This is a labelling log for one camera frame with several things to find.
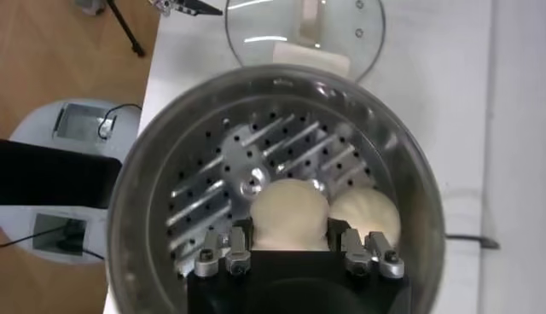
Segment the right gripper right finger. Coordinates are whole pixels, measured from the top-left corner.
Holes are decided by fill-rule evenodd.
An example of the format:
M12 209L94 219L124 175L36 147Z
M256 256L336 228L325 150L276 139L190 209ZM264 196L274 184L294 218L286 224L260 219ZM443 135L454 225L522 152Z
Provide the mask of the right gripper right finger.
M400 280L405 275L404 261L380 231L370 231L362 240L345 220L329 218L327 240L332 252L344 254L346 270L354 276L378 273L388 280Z

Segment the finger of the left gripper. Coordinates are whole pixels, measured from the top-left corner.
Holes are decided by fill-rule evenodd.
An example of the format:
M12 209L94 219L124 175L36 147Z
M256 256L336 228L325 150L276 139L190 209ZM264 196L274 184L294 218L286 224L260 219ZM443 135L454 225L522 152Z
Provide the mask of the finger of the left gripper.
M172 10L190 16L216 15L221 16L223 11L201 0L148 0L164 16L169 16Z

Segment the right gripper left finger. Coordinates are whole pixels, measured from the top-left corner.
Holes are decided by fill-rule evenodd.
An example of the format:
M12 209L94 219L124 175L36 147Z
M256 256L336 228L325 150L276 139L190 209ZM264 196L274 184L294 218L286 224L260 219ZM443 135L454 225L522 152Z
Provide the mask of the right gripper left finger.
M232 276L242 276L251 269L253 221L235 221L226 237L215 230L208 230L204 244L195 258L194 274L198 277L213 277L220 272L220 260L224 260L226 271Z

